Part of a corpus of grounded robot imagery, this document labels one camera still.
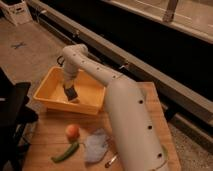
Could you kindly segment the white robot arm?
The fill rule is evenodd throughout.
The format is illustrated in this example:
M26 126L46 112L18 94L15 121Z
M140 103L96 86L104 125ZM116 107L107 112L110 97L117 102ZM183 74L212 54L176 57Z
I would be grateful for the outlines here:
M169 171L167 156L137 82L88 58L84 44L65 46L62 55L64 91L69 101L78 97L74 80L79 68L106 87L105 110L124 171Z

